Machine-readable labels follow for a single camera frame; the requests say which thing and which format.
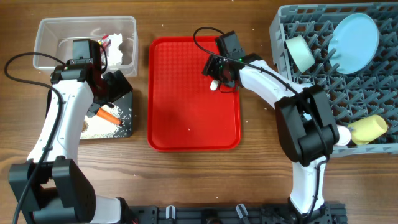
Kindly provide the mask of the brown round cookie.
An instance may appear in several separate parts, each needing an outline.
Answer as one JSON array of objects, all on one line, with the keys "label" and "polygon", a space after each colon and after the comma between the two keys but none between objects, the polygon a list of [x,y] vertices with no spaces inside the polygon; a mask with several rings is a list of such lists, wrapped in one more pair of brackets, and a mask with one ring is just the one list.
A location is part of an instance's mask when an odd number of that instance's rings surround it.
[{"label": "brown round cookie", "polygon": [[88,124],[87,124],[86,121],[84,121],[84,123],[83,123],[83,128],[82,128],[82,132],[84,133],[87,129],[88,129]]}]

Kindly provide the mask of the yellow plastic cup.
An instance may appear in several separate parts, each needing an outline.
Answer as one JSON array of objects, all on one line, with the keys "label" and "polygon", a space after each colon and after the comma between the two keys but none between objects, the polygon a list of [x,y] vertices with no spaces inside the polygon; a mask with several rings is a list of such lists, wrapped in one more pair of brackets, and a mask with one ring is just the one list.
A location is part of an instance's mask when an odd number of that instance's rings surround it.
[{"label": "yellow plastic cup", "polygon": [[356,145],[365,145],[385,134],[388,125],[381,116],[372,115],[349,124],[348,128],[352,141]]}]

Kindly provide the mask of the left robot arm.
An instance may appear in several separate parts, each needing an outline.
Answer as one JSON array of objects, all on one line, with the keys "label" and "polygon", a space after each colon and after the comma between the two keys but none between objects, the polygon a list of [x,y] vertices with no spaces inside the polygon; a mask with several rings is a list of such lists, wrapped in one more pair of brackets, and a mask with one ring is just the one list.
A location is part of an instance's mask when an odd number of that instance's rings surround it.
[{"label": "left robot arm", "polygon": [[104,53],[94,40],[75,40],[73,57],[59,62],[51,74],[40,137],[27,160],[9,171],[17,199],[14,220],[23,215],[27,223],[139,221],[123,198],[97,195],[77,164],[85,117],[132,95],[122,72],[107,70]]}]

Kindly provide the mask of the white rice pile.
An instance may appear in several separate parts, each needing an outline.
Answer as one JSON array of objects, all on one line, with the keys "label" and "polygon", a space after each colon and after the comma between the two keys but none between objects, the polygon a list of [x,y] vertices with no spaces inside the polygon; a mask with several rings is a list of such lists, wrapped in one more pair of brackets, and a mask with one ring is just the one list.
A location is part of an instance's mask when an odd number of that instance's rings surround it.
[{"label": "white rice pile", "polygon": [[95,115],[91,118],[85,117],[88,129],[81,132],[80,139],[105,139],[105,138],[128,138],[132,134],[132,109],[115,105],[110,108],[107,105],[102,107],[105,111],[120,119],[122,125],[116,126],[109,121]]}]

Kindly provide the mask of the orange carrot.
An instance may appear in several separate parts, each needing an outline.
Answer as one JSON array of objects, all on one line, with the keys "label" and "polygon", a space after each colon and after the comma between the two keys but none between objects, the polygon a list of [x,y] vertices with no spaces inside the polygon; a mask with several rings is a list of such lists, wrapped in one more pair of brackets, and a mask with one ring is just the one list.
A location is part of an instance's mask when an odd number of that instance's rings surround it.
[{"label": "orange carrot", "polygon": [[107,111],[105,111],[102,108],[100,108],[97,111],[96,115],[99,116],[100,118],[103,118],[103,119],[109,121],[110,123],[115,124],[116,126],[122,125],[122,122],[121,122],[120,119],[116,118],[115,116],[113,116],[112,114],[108,113]]}]

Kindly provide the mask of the red snack wrapper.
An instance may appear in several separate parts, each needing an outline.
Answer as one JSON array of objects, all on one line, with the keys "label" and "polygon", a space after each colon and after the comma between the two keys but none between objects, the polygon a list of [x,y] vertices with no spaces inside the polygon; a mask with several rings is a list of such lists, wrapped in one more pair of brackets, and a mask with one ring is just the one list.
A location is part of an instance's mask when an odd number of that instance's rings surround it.
[{"label": "red snack wrapper", "polygon": [[109,35],[104,35],[98,43],[102,45],[104,48],[106,48],[110,44],[111,40],[109,38]]}]

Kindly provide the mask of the white plastic spoon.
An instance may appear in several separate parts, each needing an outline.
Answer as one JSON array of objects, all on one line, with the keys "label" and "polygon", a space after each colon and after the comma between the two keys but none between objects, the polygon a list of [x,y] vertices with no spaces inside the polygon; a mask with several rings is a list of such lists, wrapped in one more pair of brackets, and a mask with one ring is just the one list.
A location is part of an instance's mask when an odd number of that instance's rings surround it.
[{"label": "white plastic spoon", "polygon": [[219,82],[217,80],[212,80],[210,85],[211,91],[216,91],[218,89]]}]

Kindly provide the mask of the large light blue plate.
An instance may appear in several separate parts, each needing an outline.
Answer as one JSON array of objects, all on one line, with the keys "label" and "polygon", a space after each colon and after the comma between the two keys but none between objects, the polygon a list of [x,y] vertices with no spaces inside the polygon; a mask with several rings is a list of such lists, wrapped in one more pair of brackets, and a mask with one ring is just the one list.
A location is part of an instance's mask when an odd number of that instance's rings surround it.
[{"label": "large light blue plate", "polygon": [[352,14],[334,29],[328,44],[331,66],[341,74],[362,70],[374,58],[379,46],[379,29],[368,15]]}]

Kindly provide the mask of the pink plastic cup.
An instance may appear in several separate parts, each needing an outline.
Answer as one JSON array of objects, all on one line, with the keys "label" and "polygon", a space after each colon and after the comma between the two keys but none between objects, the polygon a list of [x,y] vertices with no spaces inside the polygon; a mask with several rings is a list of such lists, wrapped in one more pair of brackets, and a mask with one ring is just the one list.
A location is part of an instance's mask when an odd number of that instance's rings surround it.
[{"label": "pink plastic cup", "polygon": [[351,141],[351,131],[346,126],[337,125],[339,140],[336,146],[347,146]]}]

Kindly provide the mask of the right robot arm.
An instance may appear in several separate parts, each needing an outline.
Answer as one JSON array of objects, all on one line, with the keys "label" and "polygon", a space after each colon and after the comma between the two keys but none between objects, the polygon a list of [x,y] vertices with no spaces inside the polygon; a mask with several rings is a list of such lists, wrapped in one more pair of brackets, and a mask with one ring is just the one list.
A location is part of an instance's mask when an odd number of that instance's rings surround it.
[{"label": "right robot arm", "polygon": [[215,39],[202,71],[219,85],[251,90],[275,110],[279,142],[292,161],[292,223],[311,223],[325,214],[323,176],[339,140],[328,98],[318,85],[305,87],[271,69],[257,54],[246,54],[235,32]]}]

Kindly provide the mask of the green bowl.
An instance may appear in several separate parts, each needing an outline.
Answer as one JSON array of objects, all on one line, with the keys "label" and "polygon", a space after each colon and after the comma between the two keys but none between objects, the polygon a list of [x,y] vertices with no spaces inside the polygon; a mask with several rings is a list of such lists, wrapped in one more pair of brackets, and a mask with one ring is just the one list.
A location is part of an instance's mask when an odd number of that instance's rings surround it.
[{"label": "green bowl", "polygon": [[301,73],[304,73],[315,64],[315,58],[307,42],[301,35],[288,39],[285,43],[293,61]]}]

